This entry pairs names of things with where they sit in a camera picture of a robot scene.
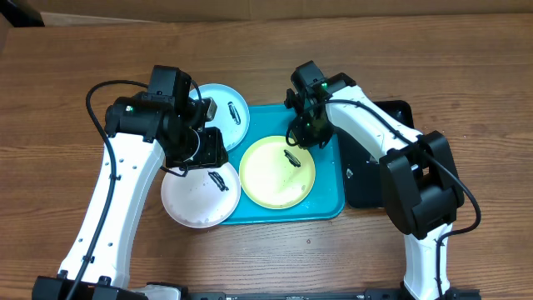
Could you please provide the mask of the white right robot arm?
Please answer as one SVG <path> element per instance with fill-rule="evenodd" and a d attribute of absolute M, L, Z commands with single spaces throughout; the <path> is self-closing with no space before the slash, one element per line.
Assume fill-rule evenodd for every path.
<path fill-rule="evenodd" d="M 386 213 L 404 235 L 404 293 L 444 298 L 451 286 L 446 242 L 464 202 L 449 143 L 438 132 L 423 134 L 395 120 L 343 72 L 326 77 L 309 61 L 295 69 L 291 83 L 284 104 L 296 116 L 286 143 L 323 148 L 341 130 L 361 145 L 378 163 Z"/>

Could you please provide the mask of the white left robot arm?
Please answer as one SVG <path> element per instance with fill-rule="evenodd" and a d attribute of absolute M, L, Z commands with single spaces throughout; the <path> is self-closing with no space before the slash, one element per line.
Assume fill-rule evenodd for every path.
<path fill-rule="evenodd" d="M 150 282 L 131 289 L 132 245 L 150 187 L 160 170 L 184 178 L 192 170 L 228 161 L 222 134 L 206 127 L 216 113 L 212 100 L 189 92 L 197 84 L 177 67 L 156 65 L 149 83 L 119 97 L 100 123 L 104 141 L 97 184 L 77 239 L 54 277 L 39 276 L 34 299 L 184 299 L 176 284 Z"/>

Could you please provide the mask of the pink white plate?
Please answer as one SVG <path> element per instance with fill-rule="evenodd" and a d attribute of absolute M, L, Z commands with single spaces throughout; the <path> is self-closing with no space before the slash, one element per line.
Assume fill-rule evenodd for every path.
<path fill-rule="evenodd" d="M 209 228 L 228 219 L 241 198 L 242 186 L 236 169 L 194 169 L 178 177 L 175 167 L 162 181 L 162 204 L 169 216 L 190 228 Z"/>

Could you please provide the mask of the yellow plate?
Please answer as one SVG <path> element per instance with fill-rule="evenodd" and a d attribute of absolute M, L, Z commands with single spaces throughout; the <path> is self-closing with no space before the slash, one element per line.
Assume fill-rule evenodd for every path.
<path fill-rule="evenodd" d="M 311 192 L 316 165 L 309 151 L 288 146 L 284 136 L 268 136 L 244 152 L 239 177 L 243 191 L 257 205 L 288 209 Z"/>

